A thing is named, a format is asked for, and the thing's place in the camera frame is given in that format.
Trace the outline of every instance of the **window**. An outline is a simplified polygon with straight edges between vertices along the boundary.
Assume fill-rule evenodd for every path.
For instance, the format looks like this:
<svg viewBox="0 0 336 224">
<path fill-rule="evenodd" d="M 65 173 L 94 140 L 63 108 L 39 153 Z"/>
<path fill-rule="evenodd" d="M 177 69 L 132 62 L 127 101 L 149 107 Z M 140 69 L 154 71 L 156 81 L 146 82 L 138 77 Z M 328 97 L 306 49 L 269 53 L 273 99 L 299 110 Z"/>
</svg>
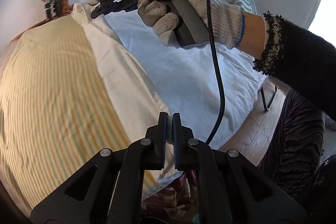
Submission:
<svg viewBox="0 0 336 224">
<path fill-rule="evenodd" d="M 321 0 L 308 30 L 336 47 L 336 0 Z"/>
</svg>

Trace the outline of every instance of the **black sleeve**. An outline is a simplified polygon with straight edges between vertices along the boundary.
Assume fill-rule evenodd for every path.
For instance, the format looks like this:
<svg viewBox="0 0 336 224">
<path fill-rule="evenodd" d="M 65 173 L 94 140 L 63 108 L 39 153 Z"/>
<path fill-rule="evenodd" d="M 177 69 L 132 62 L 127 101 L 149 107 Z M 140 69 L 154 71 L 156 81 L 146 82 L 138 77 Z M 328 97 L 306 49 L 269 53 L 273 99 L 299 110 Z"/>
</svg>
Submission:
<svg viewBox="0 0 336 224">
<path fill-rule="evenodd" d="M 281 16 L 264 16 L 269 39 L 254 69 L 285 82 L 336 120 L 335 47 Z"/>
</svg>

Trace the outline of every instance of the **white knit glove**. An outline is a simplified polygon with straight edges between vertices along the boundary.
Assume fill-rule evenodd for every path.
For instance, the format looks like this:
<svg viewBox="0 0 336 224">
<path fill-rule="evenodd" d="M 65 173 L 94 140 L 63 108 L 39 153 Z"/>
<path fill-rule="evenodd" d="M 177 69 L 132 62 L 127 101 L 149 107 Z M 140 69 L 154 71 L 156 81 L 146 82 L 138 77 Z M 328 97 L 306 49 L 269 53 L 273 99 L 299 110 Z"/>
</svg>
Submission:
<svg viewBox="0 0 336 224">
<path fill-rule="evenodd" d="M 208 26 L 206 0 L 188 1 Z M 227 4 L 220 0 L 210 1 L 215 40 L 224 44 L 228 49 L 238 46 L 244 33 L 244 16 L 239 6 Z M 153 0 L 139 0 L 138 8 L 139 13 L 157 16 L 153 31 L 163 45 L 179 47 L 174 33 L 174 29 L 179 24 L 177 15 L 167 13 L 167 7 L 163 3 Z"/>
</svg>

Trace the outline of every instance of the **glove finger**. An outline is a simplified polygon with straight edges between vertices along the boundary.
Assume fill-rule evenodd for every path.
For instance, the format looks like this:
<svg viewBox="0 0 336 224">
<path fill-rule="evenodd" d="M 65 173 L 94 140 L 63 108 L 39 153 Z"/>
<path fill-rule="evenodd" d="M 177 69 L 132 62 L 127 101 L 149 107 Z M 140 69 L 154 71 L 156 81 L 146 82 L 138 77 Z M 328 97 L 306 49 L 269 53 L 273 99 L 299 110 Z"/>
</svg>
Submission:
<svg viewBox="0 0 336 224">
<path fill-rule="evenodd" d="M 167 13 L 167 6 L 161 2 L 153 1 L 145 7 L 144 13 L 150 16 L 164 16 Z"/>
<path fill-rule="evenodd" d="M 174 30 L 169 30 L 164 32 L 159 36 L 159 40 L 165 47 L 175 47 L 179 48 L 179 43 L 177 42 Z"/>
<path fill-rule="evenodd" d="M 138 0 L 138 9 L 143 6 L 143 5 L 148 5 L 151 3 L 153 0 Z"/>
<path fill-rule="evenodd" d="M 155 23 L 153 31 L 159 37 L 164 32 L 175 29 L 178 24 L 179 17 L 174 13 L 167 13 Z"/>
</svg>

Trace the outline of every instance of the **black pants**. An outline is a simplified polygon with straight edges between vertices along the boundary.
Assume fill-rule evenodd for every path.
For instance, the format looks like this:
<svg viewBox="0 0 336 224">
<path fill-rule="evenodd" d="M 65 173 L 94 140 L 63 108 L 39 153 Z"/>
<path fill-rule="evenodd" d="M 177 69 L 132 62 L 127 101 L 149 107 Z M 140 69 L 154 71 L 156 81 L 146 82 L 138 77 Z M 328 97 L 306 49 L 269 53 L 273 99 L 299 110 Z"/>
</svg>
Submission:
<svg viewBox="0 0 336 224">
<path fill-rule="evenodd" d="M 319 167 L 323 135 L 323 112 L 291 90 L 259 169 L 300 201 Z"/>
</svg>

